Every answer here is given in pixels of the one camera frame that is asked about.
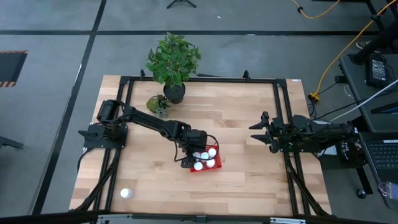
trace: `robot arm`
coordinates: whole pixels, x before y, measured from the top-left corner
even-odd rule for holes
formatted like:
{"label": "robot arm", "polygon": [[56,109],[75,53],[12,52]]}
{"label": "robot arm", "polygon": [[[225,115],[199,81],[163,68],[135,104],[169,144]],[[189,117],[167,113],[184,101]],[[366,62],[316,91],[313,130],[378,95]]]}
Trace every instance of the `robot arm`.
{"label": "robot arm", "polygon": [[[123,110],[123,114],[117,116],[120,107]],[[80,131],[80,134],[85,137],[86,141],[101,142],[98,145],[103,147],[107,147],[107,143],[123,142],[121,145],[124,145],[127,131],[123,130],[121,124],[133,122],[159,132],[162,137],[173,141],[176,144],[176,149],[178,144],[182,151],[186,153],[186,157],[181,159],[183,168],[191,168],[193,166],[195,158],[192,154],[194,152],[205,152],[206,149],[208,136],[206,131],[191,129],[189,124],[181,121],[164,121],[141,112],[135,107],[126,106],[123,102],[117,100],[103,101],[97,120],[101,126],[97,125],[91,129],[89,127],[88,131]]]}
{"label": "robot arm", "polygon": [[354,127],[348,124],[318,124],[302,115],[294,115],[290,124],[280,118],[269,123],[267,112],[263,112],[261,122],[249,129],[266,128],[265,134],[251,137],[270,144],[270,151],[320,152],[336,143],[355,137]]}

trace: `red tray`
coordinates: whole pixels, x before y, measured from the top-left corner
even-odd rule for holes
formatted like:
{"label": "red tray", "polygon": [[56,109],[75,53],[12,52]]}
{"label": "red tray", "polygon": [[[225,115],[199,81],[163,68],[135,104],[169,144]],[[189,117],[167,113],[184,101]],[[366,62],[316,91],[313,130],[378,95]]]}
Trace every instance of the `red tray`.
{"label": "red tray", "polygon": [[217,156],[214,157],[215,165],[212,168],[209,168],[206,166],[206,162],[202,162],[202,164],[203,164],[202,170],[195,170],[193,167],[191,167],[191,172],[203,172],[203,171],[207,171],[207,170],[219,169],[222,167],[221,157],[220,157],[220,152],[218,150],[218,147],[217,146],[206,146],[206,152],[208,152],[209,149],[211,149],[211,148],[216,149],[218,151]]}

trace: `potted plant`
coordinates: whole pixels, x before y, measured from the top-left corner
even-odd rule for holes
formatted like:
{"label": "potted plant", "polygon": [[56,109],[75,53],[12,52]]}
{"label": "potted plant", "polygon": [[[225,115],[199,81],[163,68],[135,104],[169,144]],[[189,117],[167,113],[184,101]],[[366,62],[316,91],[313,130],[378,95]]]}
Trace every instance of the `potted plant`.
{"label": "potted plant", "polygon": [[197,72],[201,59],[199,49],[184,40],[183,35],[167,33],[159,41],[155,52],[149,51],[146,67],[154,74],[154,80],[165,84],[164,95],[172,103],[181,103],[185,94],[184,81]]}
{"label": "potted plant", "polygon": [[170,107],[168,103],[168,99],[166,99],[163,95],[157,95],[149,98],[147,102],[147,108],[152,113],[155,113],[159,116],[166,116],[166,108]]}

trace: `extension cord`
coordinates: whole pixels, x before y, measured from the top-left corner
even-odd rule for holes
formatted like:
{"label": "extension cord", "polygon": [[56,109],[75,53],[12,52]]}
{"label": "extension cord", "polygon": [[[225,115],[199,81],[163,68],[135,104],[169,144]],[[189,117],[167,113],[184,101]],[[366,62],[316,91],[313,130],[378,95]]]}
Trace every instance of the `extension cord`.
{"label": "extension cord", "polygon": [[[376,16],[380,16],[380,14],[382,14],[391,4],[395,3],[397,0],[393,0],[391,1],[389,4],[387,4],[386,6],[384,6],[377,14]],[[318,84],[318,89],[315,93],[310,93],[308,95],[308,99],[315,99],[315,102],[318,102],[320,100],[318,94],[321,88],[321,84],[323,81],[323,78],[325,77],[326,73],[329,71],[329,69],[331,68],[331,66],[340,58],[340,56],[347,50],[347,48],[349,46],[351,46],[351,44],[353,44],[355,42],[356,39],[358,39],[358,37],[360,35],[362,35],[362,33],[373,23],[373,20],[371,20],[362,30],[361,32],[359,32],[359,34],[337,55],[337,57],[329,64],[329,66],[326,68],[326,70],[323,72],[323,75],[321,76],[321,79],[319,81]]]}

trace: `white cable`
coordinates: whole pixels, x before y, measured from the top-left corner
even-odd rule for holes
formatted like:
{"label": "white cable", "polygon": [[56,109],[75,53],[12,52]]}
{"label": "white cable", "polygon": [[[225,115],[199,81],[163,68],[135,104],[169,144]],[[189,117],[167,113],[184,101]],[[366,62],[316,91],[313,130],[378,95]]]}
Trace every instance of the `white cable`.
{"label": "white cable", "polygon": [[353,96],[351,96],[350,94],[347,93],[347,91],[346,91],[346,87],[347,87],[347,86],[348,86],[348,85],[345,85],[345,86],[344,86],[344,92],[345,92],[345,93],[347,94],[347,96],[349,96],[350,98],[354,98]]}
{"label": "white cable", "polygon": [[384,92],[386,89],[390,88],[392,85],[394,85],[394,84],[397,83],[397,82],[398,82],[398,80],[393,81],[390,85],[384,87],[384,89],[378,91],[375,95],[369,97],[367,100],[365,100],[364,102],[362,102],[360,105],[358,105],[358,106],[354,107],[353,109],[351,109],[351,110],[349,110],[349,111],[347,111],[347,112],[345,112],[345,113],[343,113],[343,114],[341,114],[341,115],[339,115],[339,116],[337,116],[337,117],[331,119],[330,122],[333,122],[334,120],[336,120],[336,119],[338,119],[338,118],[341,118],[342,116],[344,116],[344,115],[346,115],[346,114],[349,114],[349,113],[353,112],[354,110],[360,108],[362,105],[364,105],[365,103],[369,102],[371,99],[375,98],[378,94]]}

